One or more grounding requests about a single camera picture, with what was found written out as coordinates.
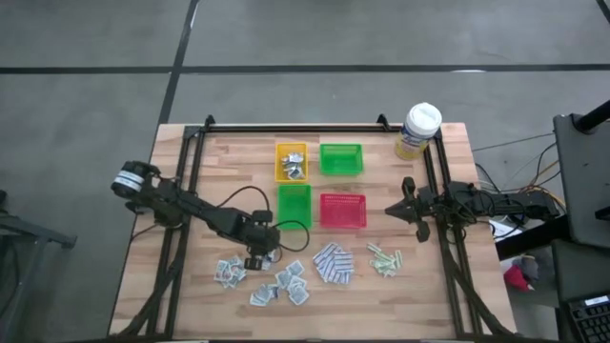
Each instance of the yellow basket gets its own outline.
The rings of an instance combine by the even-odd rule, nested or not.
[[[303,153],[303,173],[305,178],[298,180],[291,180],[288,178],[288,174],[284,171],[282,164],[282,157],[288,156],[290,152],[301,152]],[[305,143],[275,143],[275,182],[279,183],[303,183],[307,181],[308,177],[308,166],[307,163],[309,158],[307,156],[307,144]]]

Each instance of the gray floor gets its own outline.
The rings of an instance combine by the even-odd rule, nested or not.
[[[5,0],[0,67],[170,66],[188,3]],[[609,32],[594,0],[203,0],[185,65],[610,63]],[[0,75],[10,210],[79,236],[71,252],[49,249],[22,341],[106,333],[133,222],[109,186],[123,161],[149,157],[169,78]],[[183,75],[170,122],[400,121],[429,101],[480,148],[550,132],[554,115],[590,111],[609,89],[609,71]],[[506,184],[511,174],[552,141],[475,158],[514,188],[536,166]],[[522,332],[553,336],[548,308],[511,298]]]

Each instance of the white bottle cap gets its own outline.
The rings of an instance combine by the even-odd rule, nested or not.
[[[411,108],[406,124],[410,133],[420,138],[429,138],[437,133],[440,123],[442,123],[440,111],[428,103],[421,103]]]

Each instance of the keyboard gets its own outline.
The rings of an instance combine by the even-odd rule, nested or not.
[[[568,303],[580,342],[610,342],[610,294]]]

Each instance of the wooden table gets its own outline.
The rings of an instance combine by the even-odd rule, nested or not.
[[[167,176],[174,176],[184,125],[159,128],[152,163]],[[443,124],[443,139],[454,180],[477,183],[473,155],[465,125]],[[418,243],[416,227],[384,214],[384,209],[402,198],[404,176],[415,178],[418,187],[428,184],[423,158],[403,161],[395,156],[395,133],[208,133],[205,138],[197,192],[217,204],[236,189],[256,185],[269,196],[272,211],[277,207],[274,180],[275,143],[307,142],[309,183],[313,188],[314,226],[311,243],[304,252],[284,252],[282,261],[268,272],[249,272],[235,290],[224,290],[213,280],[218,259],[238,254],[245,247],[218,238],[206,224],[195,219],[187,249],[175,326],[175,338],[449,338],[454,328],[442,270],[437,230],[430,222],[430,240]],[[319,174],[320,143],[360,143],[364,173],[358,177],[328,177]],[[436,153],[433,158],[437,163]],[[191,169],[189,158],[187,172]],[[437,180],[441,180],[436,164]],[[323,192],[366,195],[368,226],[359,231],[330,232],[318,226],[318,199]],[[251,212],[264,208],[262,197],[246,191],[230,206]],[[153,222],[152,216],[138,219],[135,232]],[[113,314],[111,333],[123,329],[152,291],[163,229],[139,236],[131,245]],[[304,242],[303,231],[282,233],[290,247]],[[314,254],[329,242],[354,252],[356,273],[348,286],[326,284],[315,271]],[[369,266],[372,254],[366,244],[377,244],[386,252],[401,250],[404,267],[394,278],[383,278]],[[493,237],[485,224],[468,228],[466,248],[475,288],[490,310],[510,330],[513,314],[499,268]],[[300,307],[286,293],[266,308],[249,305],[250,294],[263,283],[274,283],[274,274],[299,259],[306,268],[310,299]],[[470,328],[467,307],[461,296],[462,317]],[[160,315],[159,330],[165,322]]]

